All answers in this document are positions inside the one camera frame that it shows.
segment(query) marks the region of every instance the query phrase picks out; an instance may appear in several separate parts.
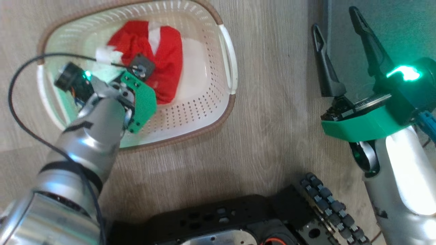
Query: robotic arm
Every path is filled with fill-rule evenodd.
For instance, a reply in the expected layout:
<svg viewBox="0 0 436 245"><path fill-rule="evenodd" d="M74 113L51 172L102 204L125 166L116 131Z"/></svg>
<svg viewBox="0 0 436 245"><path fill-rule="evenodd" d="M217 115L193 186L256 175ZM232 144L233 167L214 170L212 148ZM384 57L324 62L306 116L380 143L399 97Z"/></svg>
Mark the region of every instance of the robotic arm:
<svg viewBox="0 0 436 245"><path fill-rule="evenodd" d="M73 63L66 65L55 85L74 91L76 99L85 103L55 146L80 164L82 173L62 155L51 151L32 189L17 199L2 219L0 244L99 244L102 227L81 174L98 198L125 130L139 130L156 110L155 103L151 103L148 115L135 113L135 105L141 102L135 96L155 98L154 91L141 81L148 78L154 66L144 58L133 63L141 72L126 71L109 84Z"/></svg>
<svg viewBox="0 0 436 245"><path fill-rule="evenodd" d="M314 25L321 94L334 97L321 117L323 129L349 142L386 242L434 244L436 171L410 125L417 123L433 138L435 124L429 111L436 107L436 62L422 58L394 66L360 11L356 7L349 11L362 39L368 73L375 78L374 95L355 104L345 97L345 86L338 81L326 42Z"/></svg>

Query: basket handle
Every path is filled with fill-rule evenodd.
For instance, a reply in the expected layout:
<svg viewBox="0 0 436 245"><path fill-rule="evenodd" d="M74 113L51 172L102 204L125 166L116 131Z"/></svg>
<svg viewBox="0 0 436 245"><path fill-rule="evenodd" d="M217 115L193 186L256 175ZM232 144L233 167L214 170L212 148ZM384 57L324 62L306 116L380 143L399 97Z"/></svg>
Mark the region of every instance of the basket handle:
<svg viewBox="0 0 436 245"><path fill-rule="evenodd" d="M218 25L218 27L221 30L224 38L225 48L227 50L227 60L230 64L230 81L228 81L228 87L231 90L230 94L234 95L236 93L236 89L238 88L238 64L236 61L236 53L227 28L225 28L223 24Z"/></svg>

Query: black cable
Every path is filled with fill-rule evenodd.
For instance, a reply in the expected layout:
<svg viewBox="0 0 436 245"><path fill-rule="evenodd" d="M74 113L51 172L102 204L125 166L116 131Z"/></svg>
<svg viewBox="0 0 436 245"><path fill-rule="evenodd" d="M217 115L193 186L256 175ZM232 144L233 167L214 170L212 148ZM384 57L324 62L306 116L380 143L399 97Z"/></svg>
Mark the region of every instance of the black cable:
<svg viewBox="0 0 436 245"><path fill-rule="evenodd" d="M85 183L85 186L87 187L87 189L89 190L89 192L91 193L92 196L92 201L94 202L94 206L95 206L95 210L97 212L97 221L100 225L100 239L103 245L106 245L106 235L105 235L105 231L104 231L104 222L103 222L103 217L102 217L102 212L100 210L100 206L97 200L97 196L95 195L91 184L89 183L88 179L86 178L84 172L83 172L83 166L77 162L75 162L67 153L65 153L64 151L62 151L61 149L55 147L54 145L50 144L49 142L45 141L44 139L42 139L41 137L39 137L38 135L36 135L34 132L32 132L30 129L28 129L24 123L20 120L20 118L18 117L17 113L15 112L15 108L14 105L12 103L12 94L14 91L14 86L15 83L17 82L17 78L20 75L20 73L30 64L39 61L41 59L47 58L47 57L52 57L52 56L63 56L63 57L75 57L75 58L79 58L79 59L85 59L85 60L90 60L90 61L95 61L97 62L97 60L95 58L92 57L88 57L88 56L84 56L84 55L79 55L79 54L69 54L69 53L48 53L48 54L42 54L39 56L36 56L30 60L28 60L27 62L25 62L24 64L22 64L17 71L15 72L14 76L12 77L11 81L10 81L10 85L9 85L9 90L8 90L8 95L7 95L7 100L8 100L8 104L9 104L9 110L14 118L14 120L18 123L18 125L20 126L20 128L22 128L26 133L28 133L31 137L33 137L34 139L36 139L37 141L43 143L44 145L48 146L50 149L52 149L53 151L61 154L63 157L65 157L65 159L67 159L70 163L72 163L74 166L77 167L78 173L80 175L81 180L83 181L83 183ZM114 64L111 63L111 65L116 66L116 67L124 67L124 68L130 68L128 66L124 66L124 65L120 65L120 64Z"/></svg>
<svg viewBox="0 0 436 245"><path fill-rule="evenodd" d="M422 147L425 148L428 144L430 144L430 142L432 142L432 140L429 137L429 139L425 143L422 144Z"/></svg>

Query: silver robot arm segment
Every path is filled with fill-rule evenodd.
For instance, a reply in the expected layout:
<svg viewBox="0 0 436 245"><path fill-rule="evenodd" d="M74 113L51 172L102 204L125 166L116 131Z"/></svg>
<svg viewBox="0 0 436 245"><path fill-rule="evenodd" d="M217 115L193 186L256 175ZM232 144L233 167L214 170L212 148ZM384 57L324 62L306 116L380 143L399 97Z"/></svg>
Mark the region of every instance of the silver robot arm segment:
<svg viewBox="0 0 436 245"><path fill-rule="evenodd" d="M412 127L375 141L379 172L364 182L387 244L436 244L436 170Z"/></svg>
<svg viewBox="0 0 436 245"><path fill-rule="evenodd" d="M126 98L133 102L133 95L98 78L93 78L91 83L99 84L94 86L95 94L55 146L83 166L98 198L115 162L126 122L132 115L120 102L119 95L129 93L124 96L124 103ZM77 168L52 151L31 191L17 199L2 219L0 244L96 245L99 234L92 196Z"/></svg>

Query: green plastic bracket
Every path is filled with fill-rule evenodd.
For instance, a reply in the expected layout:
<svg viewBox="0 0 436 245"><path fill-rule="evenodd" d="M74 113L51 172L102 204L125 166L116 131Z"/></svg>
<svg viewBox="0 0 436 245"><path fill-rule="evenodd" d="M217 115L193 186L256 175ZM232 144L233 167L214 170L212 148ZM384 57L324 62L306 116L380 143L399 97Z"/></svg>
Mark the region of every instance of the green plastic bracket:
<svg viewBox="0 0 436 245"><path fill-rule="evenodd" d="M122 74L121 82L135 92L135 113L128 130L138 133L157 110L156 94L151 87L130 72L125 71Z"/></svg>
<svg viewBox="0 0 436 245"><path fill-rule="evenodd" d="M338 122L322 121L321 124L328 136L348 142L385 138L409 126L399 125L389 114L386 106L359 117Z"/></svg>

